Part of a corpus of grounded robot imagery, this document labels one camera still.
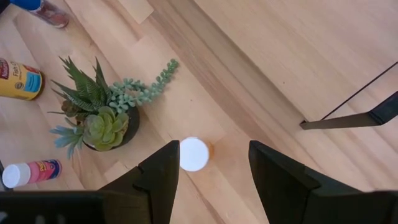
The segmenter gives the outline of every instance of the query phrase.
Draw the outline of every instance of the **white bottle cap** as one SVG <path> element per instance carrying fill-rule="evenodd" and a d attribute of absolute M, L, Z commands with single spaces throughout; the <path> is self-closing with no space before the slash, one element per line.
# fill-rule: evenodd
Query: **white bottle cap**
<path fill-rule="evenodd" d="M 180 143 L 180 167 L 195 172 L 204 168 L 209 161 L 210 152 L 206 144 L 196 138 L 189 137 Z"/>
<path fill-rule="evenodd" d="M 8 188 L 23 186 L 30 179 L 30 168 L 26 163 L 11 164 L 2 173 L 2 182 Z"/>

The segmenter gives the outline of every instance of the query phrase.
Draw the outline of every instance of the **black metal frame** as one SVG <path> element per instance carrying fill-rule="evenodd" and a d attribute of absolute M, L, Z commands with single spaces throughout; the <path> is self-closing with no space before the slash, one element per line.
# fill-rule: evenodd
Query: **black metal frame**
<path fill-rule="evenodd" d="M 150 221 L 144 217 L 142 220 L 135 218 L 135 222 L 130 220 L 129 223 L 169 224 L 179 172 L 180 141 L 174 140 L 99 191 L 135 195 L 142 197 L 145 203 L 149 203 L 149 209 L 141 210 L 140 213 L 149 213 Z M 138 205 L 145 207 L 138 202 L 133 207 Z"/>
<path fill-rule="evenodd" d="M 304 130 L 380 126 L 386 124 L 397 115 L 398 91 L 368 112 L 321 121 L 303 121 L 300 126 Z"/>
<path fill-rule="evenodd" d="M 249 162 L 270 224 L 398 223 L 398 191 L 362 192 L 258 141 Z"/>

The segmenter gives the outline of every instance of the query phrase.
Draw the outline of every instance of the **succulent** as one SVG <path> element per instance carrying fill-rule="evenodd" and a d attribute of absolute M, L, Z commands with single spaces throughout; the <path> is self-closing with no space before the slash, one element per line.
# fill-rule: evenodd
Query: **succulent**
<path fill-rule="evenodd" d="M 118 113 L 122 113 L 128 110 L 129 107 L 141 106 L 143 103 L 152 102 L 156 96 L 159 96 L 163 92 L 166 84 L 171 81 L 177 67 L 178 62 L 172 59 L 167 64 L 167 69 L 163 69 L 163 72 L 156 77 L 156 82 L 150 87 L 141 83 L 140 80 L 134 81 L 132 78 L 125 78 L 122 83 L 113 83 L 113 86 L 109 87 L 112 91 L 109 106 L 114 108 Z M 127 91 L 136 91 L 137 94 L 130 95 Z"/>
<path fill-rule="evenodd" d="M 85 117 L 89 114 L 96 113 L 98 109 L 106 106 L 110 103 L 112 92 L 108 88 L 104 75 L 101 69 L 101 65 L 96 60 L 96 80 L 94 81 L 83 71 L 77 69 L 76 65 L 72 62 L 71 58 L 62 59 L 65 64 L 65 70 L 69 73 L 69 77 L 75 81 L 76 90 L 72 90 L 53 81 L 63 93 L 57 90 L 53 90 L 56 94 L 60 95 L 62 98 L 66 99 L 66 103 L 63 103 L 63 113 L 60 112 L 50 112 L 65 114 L 67 116 L 80 116 Z"/>
<path fill-rule="evenodd" d="M 98 115 L 88 115 L 85 119 L 84 142 L 91 144 L 98 151 L 108 151 L 122 143 L 127 131 L 129 116 L 114 111 L 107 106 L 98 110 Z"/>
<path fill-rule="evenodd" d="M 55 147 L 62 148 L 69 146 L 68 159 L 70 159 L 75 151 L 75 147 L 81 149 L 83 144 L 84 127 L 73 124 L 68 118 L 65 118 L 65 120 L 72 128 L 66 128 L 58 125 L 55 129 L 51 129 L 50 133 L 61 135 L 54 141 Z"/>

